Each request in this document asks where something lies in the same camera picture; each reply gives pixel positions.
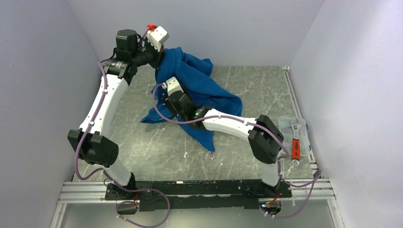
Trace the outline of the blue zip jacket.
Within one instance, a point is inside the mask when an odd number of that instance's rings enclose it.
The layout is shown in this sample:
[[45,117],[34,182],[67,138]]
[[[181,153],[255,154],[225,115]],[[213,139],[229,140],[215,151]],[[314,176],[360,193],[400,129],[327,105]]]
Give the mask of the blue zip jacket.
[[[210,59],[199,59],[191,54],[183,52],[181,47],[166,48],[159,67],[155,70],[156,84],[165,82],[171,77],[176,77],[181,86],[185,86],[190,93],[190,98],[196,106],[207,106],[221,112],[241,116],[243,104],[237,95],[234,95],[210,78],[213,63]],[[169,119],[178,117],[173,115],[163,104],[164,90],[159,87],[156,91],[158,110]],[[166,122],[154,108],[149,110],[148,115],[142,118],[141,123],[158,124]],[[198,141],[206,150],[215,152],[213,132],[194,129],[186,124],[180,127],[193,139]]]

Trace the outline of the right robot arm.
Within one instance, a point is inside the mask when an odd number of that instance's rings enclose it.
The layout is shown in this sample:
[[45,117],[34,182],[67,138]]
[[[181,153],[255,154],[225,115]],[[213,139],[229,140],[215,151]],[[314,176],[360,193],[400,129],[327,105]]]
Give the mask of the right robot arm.
[[163,98],[168,110],[178,116],[182,126],[202,132],[221,132],[247,141],[253,156],[262,163],[262,196],[280,195],[280,151],[284,137],[265,115],[244,118],[206,106],[196,106],[182,91],[169,92]]

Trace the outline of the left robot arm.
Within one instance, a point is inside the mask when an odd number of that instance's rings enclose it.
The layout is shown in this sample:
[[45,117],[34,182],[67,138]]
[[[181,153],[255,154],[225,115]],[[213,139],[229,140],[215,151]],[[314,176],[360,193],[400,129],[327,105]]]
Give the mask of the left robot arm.
[[112,56],[98,62],[102,77],[91,109],[79,128],[67,135],[75,151],[75,175],[84,181],[101,171],[110,180],[107,190],[126,200],[134,199],[138,192],[135,175],[118,158],[119,146],[108,139],[110,127],[138,67],[157,68],[168,38],[161,26],[149,27],[144,35],[132,29],[118,31]]

